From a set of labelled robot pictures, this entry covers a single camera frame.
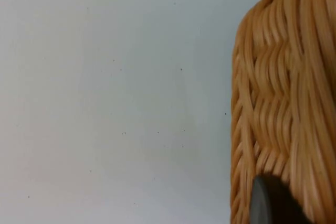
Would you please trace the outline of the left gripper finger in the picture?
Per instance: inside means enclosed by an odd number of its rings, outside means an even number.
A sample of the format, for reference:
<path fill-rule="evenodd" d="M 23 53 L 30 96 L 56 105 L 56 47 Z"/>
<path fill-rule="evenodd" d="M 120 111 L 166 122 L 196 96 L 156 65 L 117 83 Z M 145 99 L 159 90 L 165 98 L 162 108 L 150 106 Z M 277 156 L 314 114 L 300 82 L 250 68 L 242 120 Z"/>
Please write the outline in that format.
<path fill-rule="evenodd" d="M 253 179 L 249 223 L 315 223 L 294 198 L 281 177 L 264 173 Z"/>

